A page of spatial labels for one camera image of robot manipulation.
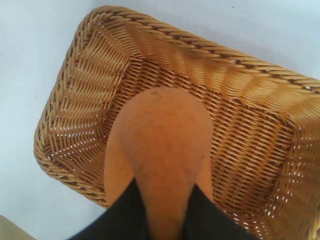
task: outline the white floor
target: white floor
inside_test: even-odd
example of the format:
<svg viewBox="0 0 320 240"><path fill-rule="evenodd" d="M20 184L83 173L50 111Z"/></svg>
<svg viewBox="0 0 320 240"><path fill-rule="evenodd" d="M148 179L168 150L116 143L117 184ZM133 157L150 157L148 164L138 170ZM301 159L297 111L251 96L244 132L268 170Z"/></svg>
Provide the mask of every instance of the white floor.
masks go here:
<svg viewBox="0 0 320 240"><path fill-rule="evenodd" d="M104 209L48 177L33 136L74 32L118 5L320 79L319 0L0 0L0 214L38 240L63 240Z"/></svg>

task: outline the woven rattan basket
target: woven rattan basket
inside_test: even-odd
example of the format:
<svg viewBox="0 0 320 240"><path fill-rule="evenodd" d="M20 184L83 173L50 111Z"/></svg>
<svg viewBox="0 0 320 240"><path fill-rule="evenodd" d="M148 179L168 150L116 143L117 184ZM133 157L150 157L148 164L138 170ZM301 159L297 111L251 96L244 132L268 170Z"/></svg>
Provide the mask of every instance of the woven rattan basket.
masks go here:
<svg viewBox="0 0 320 240"><path fill-rule="evenodd" d="M221 210L261 239L320 239L320 82L127 8L97 8L79 25L35 132L40 167L107 207L113 121L158 86L209 111Z"/></svg>

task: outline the white table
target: white table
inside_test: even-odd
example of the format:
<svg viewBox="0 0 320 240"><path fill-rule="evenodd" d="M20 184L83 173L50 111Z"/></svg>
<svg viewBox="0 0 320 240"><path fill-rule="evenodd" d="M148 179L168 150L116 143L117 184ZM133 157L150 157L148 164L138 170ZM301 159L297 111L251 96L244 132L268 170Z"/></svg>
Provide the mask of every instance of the white table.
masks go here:
<svg viewBox="0 0 320 240"><path fill-rule="evenodd" d="M320 79L319 0L0 1L0 214L38 240L75 234L104 209L48 177L34 131L80 21L119 5Z"/></svg>

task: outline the wicker basket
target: wicker basket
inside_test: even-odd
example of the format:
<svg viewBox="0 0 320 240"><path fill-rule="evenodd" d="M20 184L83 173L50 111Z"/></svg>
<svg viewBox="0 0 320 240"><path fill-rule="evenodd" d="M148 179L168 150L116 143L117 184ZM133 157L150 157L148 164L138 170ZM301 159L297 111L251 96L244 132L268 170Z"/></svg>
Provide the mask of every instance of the wicker basket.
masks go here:
<svg viewBox="0 0 320 240"><path fill-rule="evenodd" d="M107 207L113 121L159 86L208 109L221 210L261 239L320 239L320 82L127 8L97 8L79 25L35 132L38 164Z"/></svg>

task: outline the basket rim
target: basket rim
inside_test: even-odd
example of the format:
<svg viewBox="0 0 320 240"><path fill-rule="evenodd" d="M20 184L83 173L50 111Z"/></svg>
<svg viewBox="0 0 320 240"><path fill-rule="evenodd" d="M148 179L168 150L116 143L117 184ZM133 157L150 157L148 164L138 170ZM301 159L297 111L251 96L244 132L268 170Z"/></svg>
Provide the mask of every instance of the basket rim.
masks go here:
<svg viewBox="0 0 320 240"><path fill-rule="evenodd" d="M43 147L45 144L44 136L48 134L48 125L46 122L51 121L52 115L55 115L59 110L59 102L64 96L63 93L68 88L66 84L66 79L69 74L68 68L73 64L72 61L75 55L81 50L79 43L83 42L84 39L90 38L88 34L90 34L91 30L94 29L99 22L108 22L114 19L123 23L131 24L137 28L146 29L153 38L165 41L176 48L182 49L187 52L191 58L199 59L200 61L212 61L215 64L234 68L235 71L239 71L243 74L268 78L271 83L284 86L286 90L302 97L301 101L293 101L281 110L295 115L294 121L303 122L306 120L303 115L307 115L311 116L308 119L310 122L320 123L320 120L318 119L320 116L319 80L303 76L291 70L282 68L281 66L259 60L243 52L213 43L202 37L179 30L176 27L158 21L151 16L125 7L102 6L96 8L92 10L79 24L71 46L66 53L64 62L57 76L56 83L52 89L50 97L48 98L34 134L34 155L41 169L49 176L59 179L63 184L77 192L80 192L82 195L91 201L96 202L100 206L105 208L108 206L105 201L104 191L89 185L86 181L82 180L69 170L61 169L57 162L50 160L49 157L45 155ZM295 110L295 107L297 106L300 109L298 114ZM318 229L320 229L320 222L318 226L313 228L313 236L317 234Z"/></svg>

